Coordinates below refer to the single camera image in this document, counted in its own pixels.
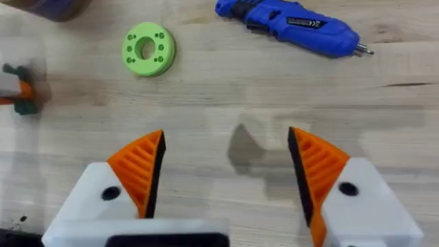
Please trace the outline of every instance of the wood grain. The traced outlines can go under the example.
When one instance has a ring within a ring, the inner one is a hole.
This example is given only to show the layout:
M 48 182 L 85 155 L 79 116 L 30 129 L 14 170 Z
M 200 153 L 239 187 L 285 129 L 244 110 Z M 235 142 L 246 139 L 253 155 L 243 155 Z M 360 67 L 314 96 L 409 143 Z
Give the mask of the wood grain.
M 94 0 L 68 23 L 0 7 L 3 59 L 32 67 L 41 115 L 0 108 L 1 227 L 42 233 L 91 161 L 162 128 L 157 217 L 229 217 L 233 246 L 310 247 L 287 128 L 377 165 L 425 232 L 439 236 L 439 3 L 308 0 L 376 54 L 330 60 L 217 17 L 214 0 Z M 121 61 L 143 21 L 175 36 L 158 78 Z

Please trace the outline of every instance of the black screw hole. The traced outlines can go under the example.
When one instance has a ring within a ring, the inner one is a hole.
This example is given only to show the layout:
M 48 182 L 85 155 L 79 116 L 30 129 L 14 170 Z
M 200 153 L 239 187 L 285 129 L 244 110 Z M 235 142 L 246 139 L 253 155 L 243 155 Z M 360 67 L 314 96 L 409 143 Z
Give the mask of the black screw hole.
M 338 189 L 346 196 L 358 196 L 359 194 L 357 186 L 350 182 L 340 183 Z
M 121 190 L 119 187 L 112 186 L 108 187 L 102 192 L 101 198 L 102 200 L 109 201 L 116 199 L 121 194 Z
M 271 11 L 270 15 L 268 16 L 268 19 L 272 21 L 276 16 L 278 16 L 281 13 L 279 10 Z

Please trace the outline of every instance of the orange ridged pad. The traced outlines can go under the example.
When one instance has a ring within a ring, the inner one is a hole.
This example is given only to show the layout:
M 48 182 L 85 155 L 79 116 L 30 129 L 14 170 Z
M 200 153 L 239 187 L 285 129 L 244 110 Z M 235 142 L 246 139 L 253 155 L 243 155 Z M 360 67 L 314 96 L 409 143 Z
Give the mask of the orange ridged pad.
M 34 90 L 27 82 L 20 81 L 20 89 L 21 93 L 16 98 L 34 99 Z
M 327 141 L 297 128 L 289 130 L 288 143 L 305 218 L 314 246 L 321 247 L 327 230 L 320 210 L 350 156 Z
M 139 218 L 154 216 L 165 150 L 165 135 L 162 130 L 157 130 L 132 142 L 107 160 L 137 206 Z
M 0 98 L 0 105 L 13 104 L 14 101 L 11 99 Z

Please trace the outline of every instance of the black edge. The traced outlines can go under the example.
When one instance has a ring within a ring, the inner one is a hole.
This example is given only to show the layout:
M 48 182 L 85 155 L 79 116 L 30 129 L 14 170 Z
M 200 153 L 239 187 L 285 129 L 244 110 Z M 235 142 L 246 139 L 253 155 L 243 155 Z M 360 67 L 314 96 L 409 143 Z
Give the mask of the black edge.
M 187 233 L 166 235 L 116 235 L 105 247 L 230 247 L 228 236 L 221 233 Z
M 289 128 L 288 147 L 289 152 L 291 153 L 291 157 L 293 158 L 294 169 L 296 170 L 296 177 L 299 186 L 300 200 L 302 201 L 303 213 L 305 214 L 305 219 L 309 227 L 309 225 L 311 224 L 311 217 L 313 215 L 313 202 L 311 201 L 311 194 L 309 193 L 307 177 L 305 176 L 305 170 L 303 169 L 298 142 L 293 128 Z
M 165 133 L 162 132 L 160 141 L 158 142 L 157 156 L 154 161 L 154 173 L 152 174 L 151 192 L 146 208 L 145 218 L 153 218 L 156 212 L 158 181 L 160 179 L 160 171 L 162 169 L 162 160 L 166 152 Z

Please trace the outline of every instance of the green disc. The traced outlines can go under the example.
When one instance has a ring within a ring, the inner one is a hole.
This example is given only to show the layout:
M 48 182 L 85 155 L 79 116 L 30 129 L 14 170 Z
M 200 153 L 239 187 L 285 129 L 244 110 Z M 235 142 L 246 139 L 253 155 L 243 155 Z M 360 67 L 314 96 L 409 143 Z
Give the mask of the green disc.
M 144 58 L 144 46 L 153 47 L 154 53 Z M 141 23 L 125 36 L 122 58 L 125 65 L 137 75 L 157 76 L 174 62 L 176 46 L 174 38 L 164 27 L 155 23 Z

